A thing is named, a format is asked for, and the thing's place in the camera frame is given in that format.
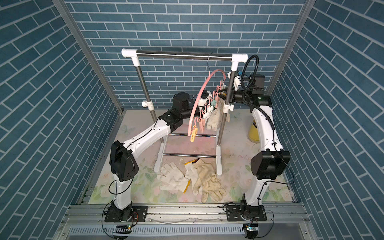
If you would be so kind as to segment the pink clip hanger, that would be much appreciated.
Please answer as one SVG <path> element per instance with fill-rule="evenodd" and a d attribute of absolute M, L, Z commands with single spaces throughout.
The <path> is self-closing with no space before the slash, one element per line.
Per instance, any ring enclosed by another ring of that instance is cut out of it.
<path fill-rule="evenodd" d="M 191 142 L 194 142 L 196 134 L 197 134 L 197 126 L 196 125 L 192 126 L 192 123 L 195 119 L 196 110 L 199 109 L 199 112 L 201 110 L 203 110 L 205 105 L 206 105 L 206 102 L 209 100 L 209 97 L 206 97 L 207 100 L 205 100 L 204 102 L 200 101 L 200 99 L 202 98 L 203 91 L 205 90 L 205 88 L 206 88 L 207 84 L 209 83 L 209 81 L 211 80 L 212 76 L 214 76 L 216 74 L 216 72 L 221 72 L 223 74 L 223 77 L 224 77 L 223 80 L 226 79 L 226 74 L 223 70 L 217 69 L 217 70 L 214 70 L 212 73 L 209 71 L 208 77 L 206 78 L 206 80 L 203 83 L 199 93 L 197 94 L 197 97 L 196 97 L 196 100 L 195 100 L 195 103 L 194 103 L 194 106 L 192 109 L 191 117 L 189 120 L 188 136 L 191 136 Z"/>

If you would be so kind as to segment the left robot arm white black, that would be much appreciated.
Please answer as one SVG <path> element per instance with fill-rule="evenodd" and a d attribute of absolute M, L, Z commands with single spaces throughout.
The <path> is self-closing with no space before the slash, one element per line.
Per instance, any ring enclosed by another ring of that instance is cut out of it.
<path fill-rule="evenodd" d="M 112 206 L 116 210 L 131 210 L 131 185 L 139 171 L 136 159 L 156 141 L 177 130 L 185 119 L 192 120 L 196 116 L 191 103 L 189 94 L 175 94 L 171 109 L 158 117 L 148 129 L 130 140 L 122 143 L 115 141 L 112 144 L 110 166 L 116 183 L 115 191 L 112 192 L 115 196 Z"/>

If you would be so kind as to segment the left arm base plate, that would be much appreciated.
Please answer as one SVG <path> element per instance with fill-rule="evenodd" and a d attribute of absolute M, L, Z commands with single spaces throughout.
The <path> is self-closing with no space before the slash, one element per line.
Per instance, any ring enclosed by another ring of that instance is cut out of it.
<path fill-rule="evenodd" d="M 104 210 L 106 223 L 124 223 L 132 222 L 133 224 L 145 222 L 148 212 L 148 206 L 128 206 L 123 210 L 119 210 L 114 204 Z"/>

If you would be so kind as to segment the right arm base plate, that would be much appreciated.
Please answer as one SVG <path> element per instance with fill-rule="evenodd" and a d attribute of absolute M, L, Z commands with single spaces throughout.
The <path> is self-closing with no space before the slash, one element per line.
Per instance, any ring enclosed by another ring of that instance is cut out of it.
<path fill-rule="evenodd" d="M 264 206 L 235 206 L 228 205 L 224 208 L 228 222 L 265 222 L 267 215 Z"/>

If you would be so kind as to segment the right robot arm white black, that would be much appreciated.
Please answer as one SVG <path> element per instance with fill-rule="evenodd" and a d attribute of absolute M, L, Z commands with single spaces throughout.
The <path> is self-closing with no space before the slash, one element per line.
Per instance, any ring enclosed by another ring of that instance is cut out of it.
<path fill-rule="evenodd" d="M 241 103 L 250 107 L 250 112 L 257 126 L 260 152 L 250 162 L 254 178 L 250 189 L 241 200 L 242 211 L 256 211 L 262 205 L 262 198 L 271 183 L 277 183 L 280 176 L 291 159 L 289 151 L 284 150 L 277 135 L 273 121 L 273 106 L 269 96 L 261 95 L 261 88 L 256 84 L 262 75 L 249 77 L 249 84 L 240 88 L 241 76 L 235 75 L 235 90 L 232 103 Z"/>

